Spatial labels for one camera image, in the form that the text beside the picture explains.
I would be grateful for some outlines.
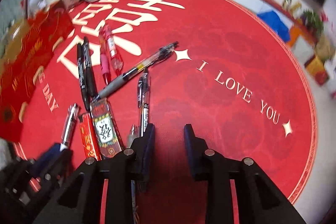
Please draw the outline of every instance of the green plant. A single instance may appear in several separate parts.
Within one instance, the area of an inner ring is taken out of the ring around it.
[[[317,12],[305,10],[303,16],[305,17],[305,26],[315,29],[316,37],[320,37],[323,32],[323,22]]]

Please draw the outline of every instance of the black marker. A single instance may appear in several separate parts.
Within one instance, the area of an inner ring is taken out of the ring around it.
[[[95,83],[95,77],[93,76],[89,39],[87,37],[84,37],[83,50],[87,92],[91,97],[95,97],[97,95],[97,87]]]
[[[81,44],[77,44],[77,65],[78,65],[78,77],[79,85],[81,88],[82,98],[86,111],[90,111],[90,101],[87,96],[85,75],[84,75],[84,65],[83,65],[83,47]]]

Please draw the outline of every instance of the potted plant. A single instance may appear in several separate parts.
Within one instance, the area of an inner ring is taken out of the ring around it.
[[[323,22],[317,12],[305,10],[301,19],[307,30],[316,38],[321,36],[323,32]]]

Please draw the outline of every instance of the red lighter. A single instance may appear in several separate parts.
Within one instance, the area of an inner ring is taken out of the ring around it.
[[[79,115],[78,119],[85,156],[94,157],[97,160],[101,160],[95,128],[93,127],[90,113],[87,112]]]

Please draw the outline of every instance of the cigarette lighter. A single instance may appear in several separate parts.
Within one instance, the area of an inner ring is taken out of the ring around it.
[[[101,160],[95,128],[93,127],[90,113],[86,112],[79,115],[78,119],[85,156]]]
[[[124,146],[106,98],[90,104],[93,126],[97,135],[98,146],[104,157],[112,158],[123,150]]]

